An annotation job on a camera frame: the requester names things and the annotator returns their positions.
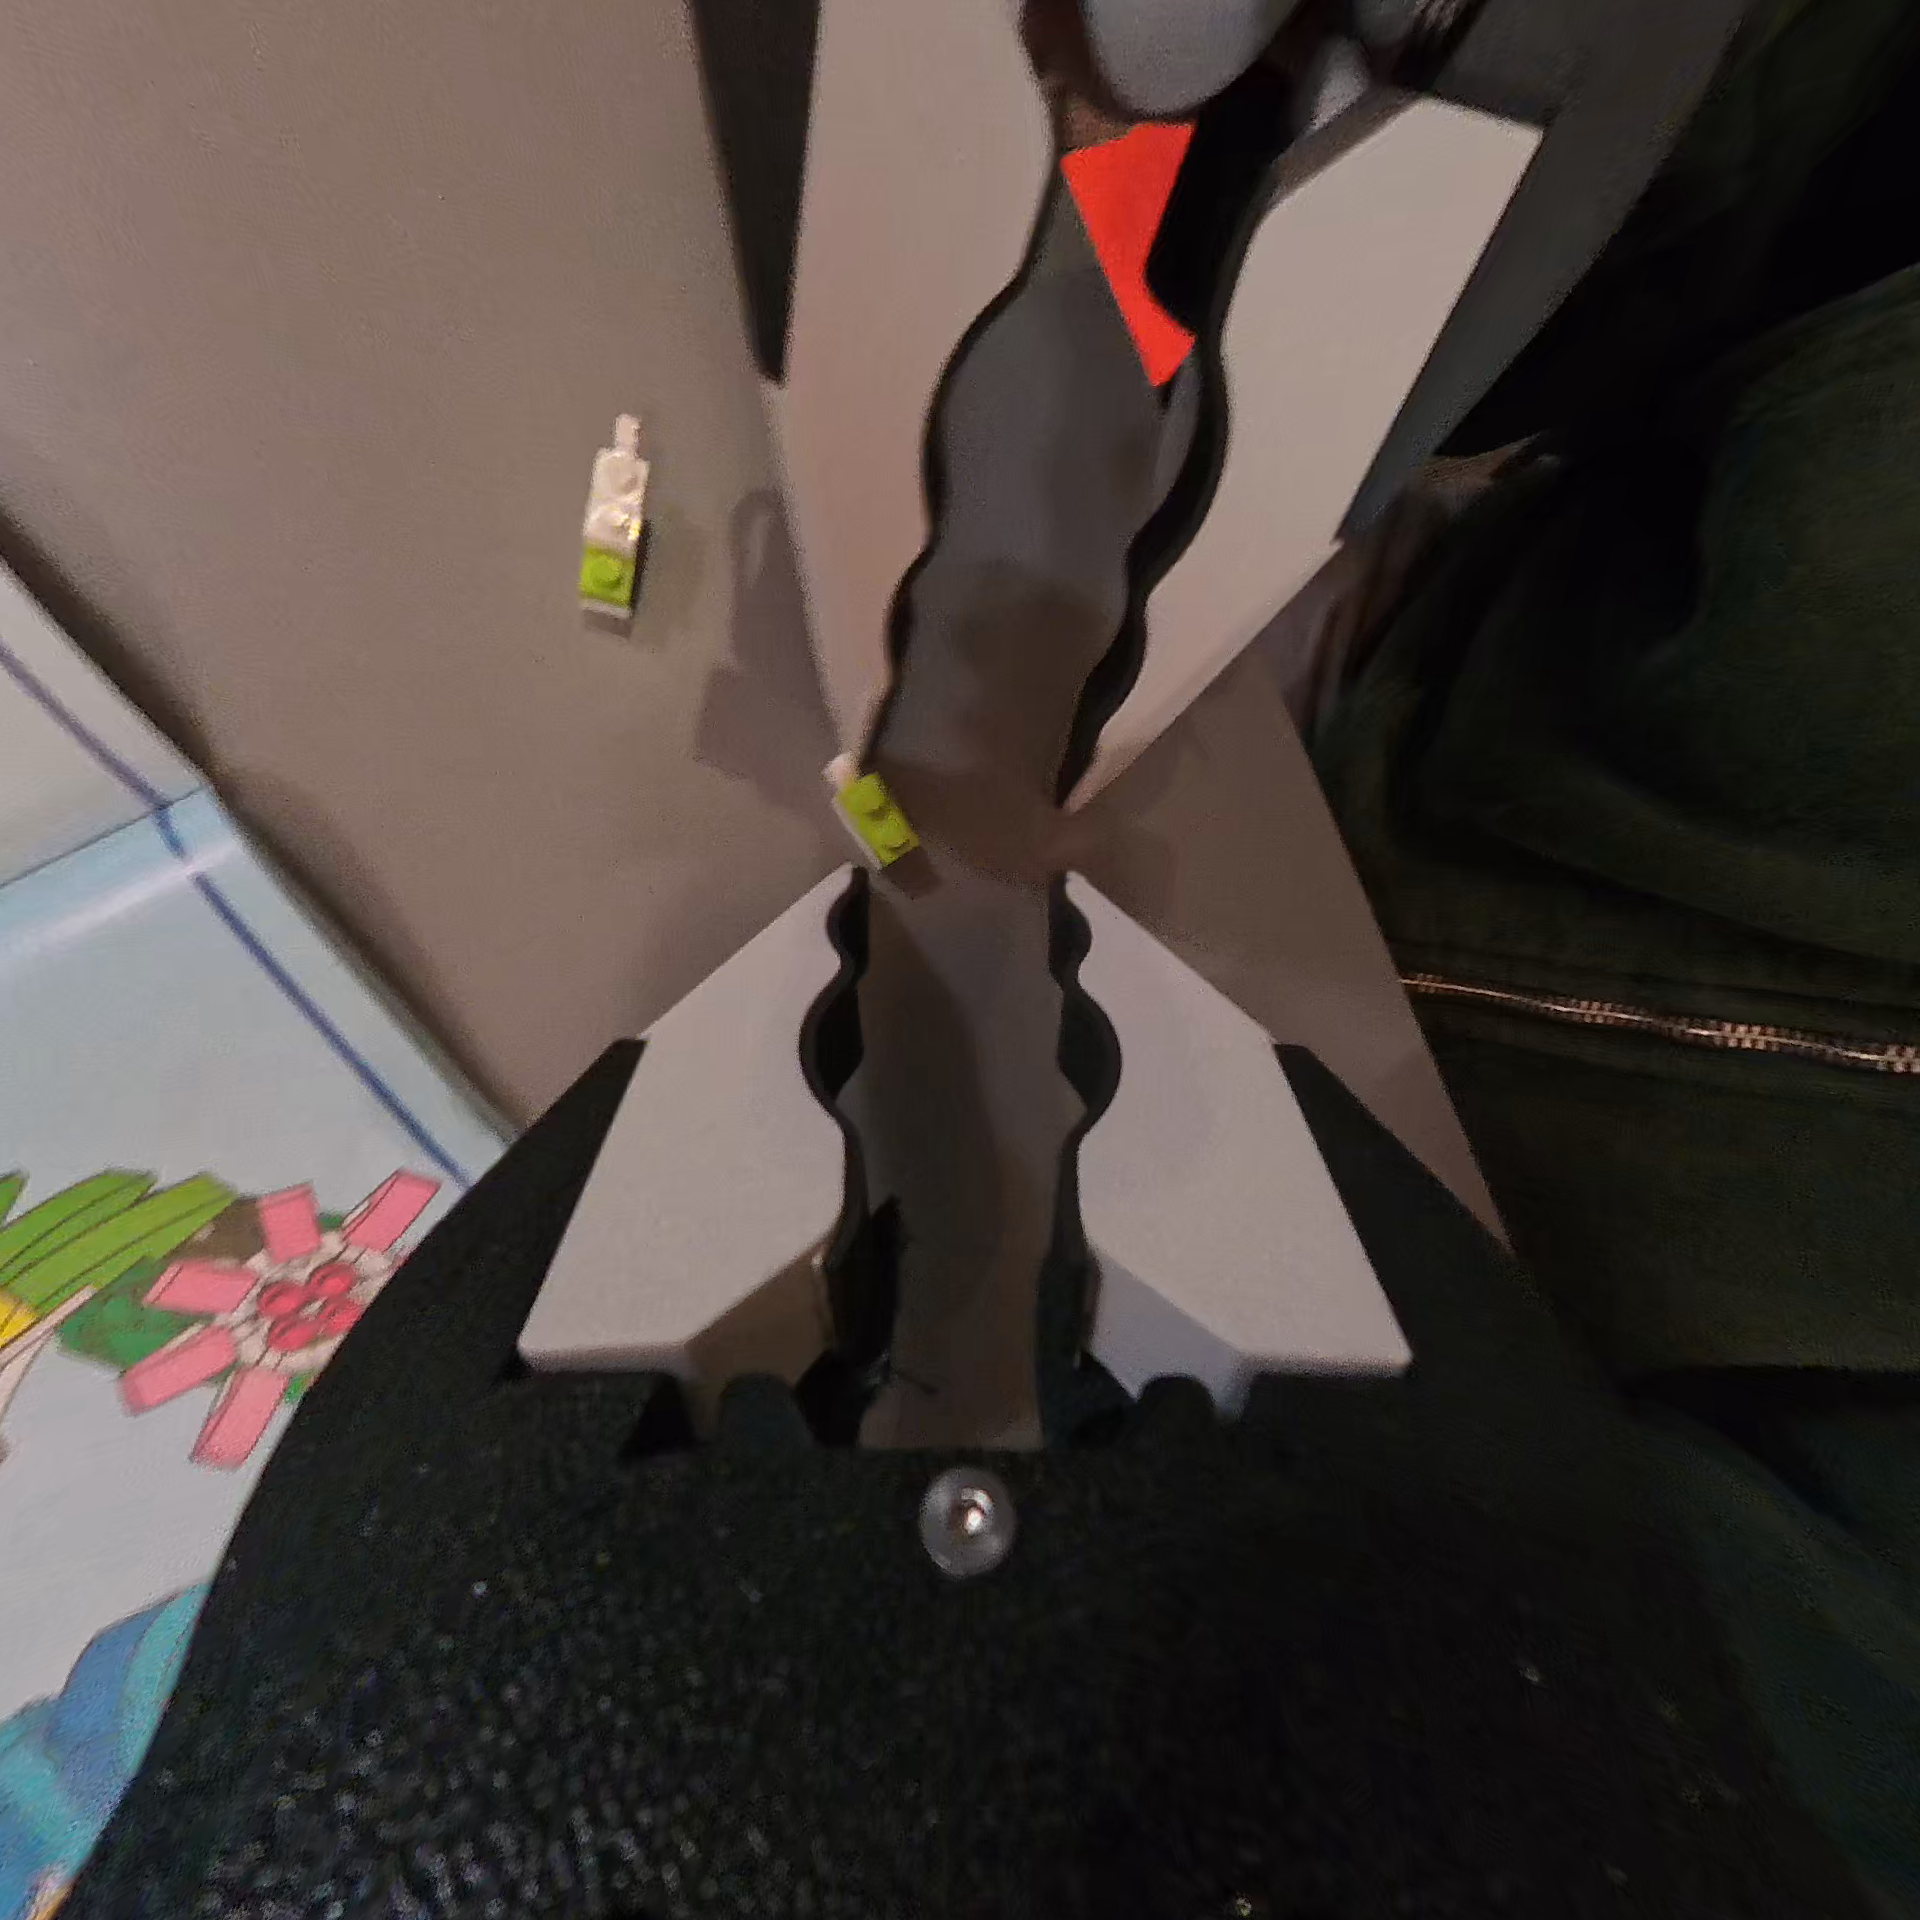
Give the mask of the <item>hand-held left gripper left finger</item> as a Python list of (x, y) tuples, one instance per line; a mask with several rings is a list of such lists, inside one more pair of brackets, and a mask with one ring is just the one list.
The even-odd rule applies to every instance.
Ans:
[(540, 1374), (638, 1371), (711, 1428), (732, 1380), (856, 1438), (874, 1390), (863, 1067), (870, 879), (828, 873), (638, 1039), (519, 1336)]

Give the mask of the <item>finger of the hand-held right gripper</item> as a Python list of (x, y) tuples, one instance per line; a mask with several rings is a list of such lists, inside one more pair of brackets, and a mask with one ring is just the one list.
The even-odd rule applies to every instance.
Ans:
[(1103, 793), (1331, 560), (1541, 145), (1531, 123), (1377, 88), (1261, 178), (1196, 330), (1187, 456), (1127, 553), (1059, 807)]
[(762, 387), (816, 676), (872, 754), (933, 541), (933, 417), (1053, 171), (1020, 4), (820, 4), (783, 372)]

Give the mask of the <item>dark green jacket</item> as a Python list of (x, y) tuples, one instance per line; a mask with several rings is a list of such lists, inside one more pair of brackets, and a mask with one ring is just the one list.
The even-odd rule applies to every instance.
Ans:
[(1539, 431), (1312, 759), (1795, 1801), (1915, 1917), (1917, 283)]

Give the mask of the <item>lego instruction booklet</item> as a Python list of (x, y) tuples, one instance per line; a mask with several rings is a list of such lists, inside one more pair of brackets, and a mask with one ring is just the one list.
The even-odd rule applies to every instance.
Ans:
[(294, 1409), (503, 1147), (5, 569), (5, 1917), (61, 1908)]

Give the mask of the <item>small green lego piece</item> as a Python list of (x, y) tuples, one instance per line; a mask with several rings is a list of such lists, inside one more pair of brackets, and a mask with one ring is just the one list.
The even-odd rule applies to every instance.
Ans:
[(837, 754), (821, 770), (828, 802), (855, 850), (874, 873), (887, 873), (920, 852), (920, 838), (887, 783), (855, 754)]

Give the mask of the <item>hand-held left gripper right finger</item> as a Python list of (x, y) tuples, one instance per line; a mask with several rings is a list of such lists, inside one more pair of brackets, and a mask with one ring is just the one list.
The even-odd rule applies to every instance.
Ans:
[(1048, 891), (1057, 1068), (1078, 1103), (1047, 1254), (1047, 1412), (1161, 1380), (1236, 1419), (1267, 1378), (1409, 1366), (1282, 1046), (1088, 877)]

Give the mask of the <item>white and green lego piece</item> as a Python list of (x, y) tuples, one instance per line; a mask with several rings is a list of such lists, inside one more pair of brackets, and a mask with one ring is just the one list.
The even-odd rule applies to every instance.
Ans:
[(647, 533), (651, 465), (641, 451), (641, 420), (617, 414), (610, 442), (591, 465), (575, 591), (597, 620), (631, 620)]

